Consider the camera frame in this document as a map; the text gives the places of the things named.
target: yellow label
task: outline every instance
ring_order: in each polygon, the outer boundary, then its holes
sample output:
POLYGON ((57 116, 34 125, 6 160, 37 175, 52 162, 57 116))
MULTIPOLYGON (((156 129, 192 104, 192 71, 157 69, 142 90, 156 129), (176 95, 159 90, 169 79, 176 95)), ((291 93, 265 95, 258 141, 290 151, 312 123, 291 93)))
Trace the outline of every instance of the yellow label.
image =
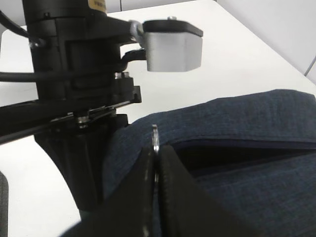
POLYGON ((88 0, 88 2, 91 9, 106 13, 105 0, 88 0))

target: robotic arm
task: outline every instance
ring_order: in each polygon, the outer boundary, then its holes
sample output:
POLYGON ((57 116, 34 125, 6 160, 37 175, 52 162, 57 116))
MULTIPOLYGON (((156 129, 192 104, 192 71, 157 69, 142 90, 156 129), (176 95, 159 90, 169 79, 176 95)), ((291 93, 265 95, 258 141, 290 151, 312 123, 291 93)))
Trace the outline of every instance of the robotic arm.
POLYGON ((0 73, 0 81, 36 82, 39 99, 0 108, 0 144, 28 135, 64 176, 81 213, 102 202, 104 144, 128 125, 116 108, 141 103, 140 87, 124 72, 133 60, 149 71, 200 66, 203 31, 174 18, 122 21, 103 0, 23 0, 24 31, 3 13, 0 23, 28 37, 35 73, 0 73), (120 56, 124 44, 140 50, 120 56))

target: white table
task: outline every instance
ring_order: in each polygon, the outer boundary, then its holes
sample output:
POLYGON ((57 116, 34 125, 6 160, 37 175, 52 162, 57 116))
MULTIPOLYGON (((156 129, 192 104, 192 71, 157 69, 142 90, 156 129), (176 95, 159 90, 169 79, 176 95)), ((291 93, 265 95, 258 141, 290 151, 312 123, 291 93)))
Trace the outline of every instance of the white table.
MULTIPOLYGON (((145 62, 132 62, 128 71, 135 84, 141 85, 143 103, 119 110, 128 113, 130 121, 218 97, 276 88, 316 94, 313 83, 212 0, 110 14, 138 21, 165 19, 170 15, 204 30, 202 67, 188 73, 149 73, 145 62)), ((0 70, 32 70, 27 40, 17 39, 3 37, 0 70)), ((33 84, 0 84, 0 105, 36 97, 33 84)), ((56 237, 79 220, 59 171, 32 137, 0 146, 0 170, 9 180, 10 237, 56 237)))

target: dark blue fabric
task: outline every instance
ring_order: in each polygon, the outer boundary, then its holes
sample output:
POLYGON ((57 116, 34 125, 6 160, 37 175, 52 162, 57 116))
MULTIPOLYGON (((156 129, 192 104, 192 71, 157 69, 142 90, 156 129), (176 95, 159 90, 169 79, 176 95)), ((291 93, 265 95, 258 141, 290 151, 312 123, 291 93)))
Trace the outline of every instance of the dark blue fabric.
MULTIPOLYGON (((313 95, 274 90, 141 118, 117 131, 110 142, 103 166, 105 197, 150 144, 152 124, 158 125, 161 144, 208 139, 316 143, 316 103, 313 95)), ((309 237, 316 235, 315 168, 316 155, 309 155, 204 175, 197 181, 267 236, 309 237)))

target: black cable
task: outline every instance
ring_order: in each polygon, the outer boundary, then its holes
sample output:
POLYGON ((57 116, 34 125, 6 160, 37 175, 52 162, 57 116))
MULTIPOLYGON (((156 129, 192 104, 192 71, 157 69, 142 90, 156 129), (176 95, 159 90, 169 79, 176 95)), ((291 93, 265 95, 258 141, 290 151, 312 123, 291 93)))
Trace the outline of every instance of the black cable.
POLYGON ((40 72, 40 73, 4 73, 0 72, 0 81, 3 82, 46 82, 84 79, 90 76, 107 72, 122 72, 127 68, 126 63, 107 65, 102 70, 75 71, 75 72, 40 72))
POLYGON ((6 27, 8 30, 16 33, 17 35, 29 38, 31 42, 37 43, 39 46, 43 46, 45 41, 30 35, 26 30, 22 27, 11 21, 1 10, 0 10, 0 24, 6 27))
POLYGON ((146 60, 146 51, 145 49, 132 50, 122 57, 123 62, 131 62, 136 60, 146 60))

